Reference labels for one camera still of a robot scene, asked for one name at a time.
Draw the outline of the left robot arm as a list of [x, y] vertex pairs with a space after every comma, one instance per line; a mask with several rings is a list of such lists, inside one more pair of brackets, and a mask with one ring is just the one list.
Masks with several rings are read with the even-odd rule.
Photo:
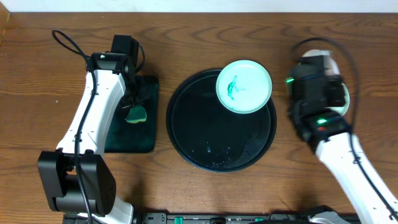
[[75, 221], [132, 223], [134, 207], [116, 194], [107, 152], [145, 153], [155, 144], [156, 77], [140, 76], [141, 53], [94, 53], [73, 121], [38, 169], [49, 208]]

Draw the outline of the white plate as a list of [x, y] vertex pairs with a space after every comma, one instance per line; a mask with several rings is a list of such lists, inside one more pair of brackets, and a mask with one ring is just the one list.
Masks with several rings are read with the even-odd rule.
[[338, 68], [336, 61], [332, 58], [331, 51], [313, 49], [305, 52], [302, 55], [302, 57], [314, 56], [324, 56], [324, 68], [326, 76], [340, 75], [340, 69]]

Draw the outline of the green yellow sponge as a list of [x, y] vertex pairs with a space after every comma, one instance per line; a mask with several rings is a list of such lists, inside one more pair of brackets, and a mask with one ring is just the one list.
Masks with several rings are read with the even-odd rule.
[[145, 122], [147, 119], [147, 112], [143, 106], [135, 106], [129, 110], [129, 113], [125, 117], [128, 123], [136, 124]]

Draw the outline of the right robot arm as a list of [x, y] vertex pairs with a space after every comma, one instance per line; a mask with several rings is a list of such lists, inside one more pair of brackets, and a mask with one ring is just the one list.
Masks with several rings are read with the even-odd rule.
[[289, 118], [349, 198], [361, 223], [397, 223], [397, 199], [365, 155], [344, 115], [350, 104], [326, 50], [304, 53], [286, 81]]

